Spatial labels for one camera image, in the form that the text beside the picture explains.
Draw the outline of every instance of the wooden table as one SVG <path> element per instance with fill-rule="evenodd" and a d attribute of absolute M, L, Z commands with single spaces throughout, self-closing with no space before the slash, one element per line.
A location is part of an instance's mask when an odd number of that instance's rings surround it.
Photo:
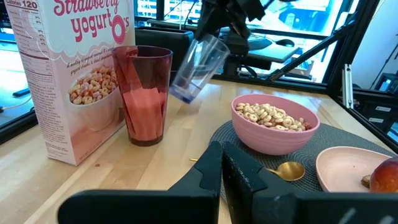
<path fill-rule="evenodd" d="M 58 206 L 83 189 L 168 189 L 191 168 L 188 159 L 200 157 L 212 134 L 231 119 L 232 99 L 250 93 L 294 100 L 322 123 L 388 149 L 326 95 L 212 80 L 191 105 L 169 97 L 165 136 L 156 146 L 132 145 L 121 128 L 78 167 L 47 159 L 38 126 L 0 146 L 0 223 L 56 223 Z M 224 202 L 219 220 L 231 223 Z"/>

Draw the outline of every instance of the cereal box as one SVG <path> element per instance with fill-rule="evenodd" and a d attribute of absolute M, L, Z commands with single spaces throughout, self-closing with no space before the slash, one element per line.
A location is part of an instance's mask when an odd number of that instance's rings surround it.
<path fill-rule="evenodd" d="M 78 165 L 123 124 L 112 48 L 132 0 L 5 0 L 48 156 Z"/>

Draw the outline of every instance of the cereal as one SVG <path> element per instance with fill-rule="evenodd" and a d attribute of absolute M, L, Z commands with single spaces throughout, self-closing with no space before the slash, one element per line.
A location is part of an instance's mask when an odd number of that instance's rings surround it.
<path fill-rule="evenodd" d="M 98 86 L 95 81 L 94 83 L 91 82 L 91 84 L 94 86 L 93 90 L 95 89 L 96 86 Z M 87 86 L 86 83 L 81 83 L 80 85 L 81 87 L 78 90 L 84 90 Z M 100 93 L 98 97 L 101 97 L 104 95 L 104 93 L 107 93 L 105 92 L 104 88 L 99 89 L 98 91 Z M 76 100 L 76 96 L 79 97 L 79 95 L 77 95 L 75 92 L 72 93 L 74 94 L 70 95 L 71 100 Z M 83 103 L 85 103 L 87 100 L 90 101 L 90 99 L 84 98 Z M 270 129 L 296 132 L 296 131 L 306 131 L 313 128 L 310 123 L 304 121 L 304 118 L 299 118 L 298 120 L 296 120 L 293 117 L 289 116 L 285 110 L 277 108 L 275 106 L 271 106 L 268 103 L 264 104 L 255 103 L 253 105 L 250 105 L 249 103 L 238 103 L 235 109 L 238 115 L 246 118 L 247 120 L 253 123 L 265 126 Z"/>
<path fill-rule="evenodd" d="M 114 68 L 101 66 L 79 78 L 75 86 L 69 90 L 69 98 L 73 104 L 88 105 L 108 96 L 117 87 Z"/>

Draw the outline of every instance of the round placemat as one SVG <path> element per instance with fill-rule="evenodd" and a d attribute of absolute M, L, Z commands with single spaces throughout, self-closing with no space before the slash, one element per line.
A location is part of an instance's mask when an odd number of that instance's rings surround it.
<path fill-rule="evenodd" d="M 281 163 L 287 161 L 295 161 L 303 164 L 305 166 L 304 177 L 298 181 L 289 183 L 306 192 L 322 191 L 317 178 L 315 161 L 318 154 L 324 149 L 334 146 L 353 146 L 394 156 L 392 152 L 383 149 L 373 142 L 327 124 L 321 124 L 311 140 L 301 150 L 283 156 L 270 156 L 247 147 L 236 135 L 232 121 L 228 121 L 218 128 L 210 139 L 210 142 L 212 141 L 229 141 L 267 168 L 276 169 Z M 225 198 L 223 186 L 221 186 L 221 195 Z"/>

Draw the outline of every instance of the nutrition facts label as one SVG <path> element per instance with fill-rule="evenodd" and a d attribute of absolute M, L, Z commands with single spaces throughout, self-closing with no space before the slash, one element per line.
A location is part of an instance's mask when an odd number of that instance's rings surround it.
<path fill-rule="evenodd" d="M 27 78 L 39 85 L 55 86 L 37 0 L 8 0 L 5 4 Z"/>

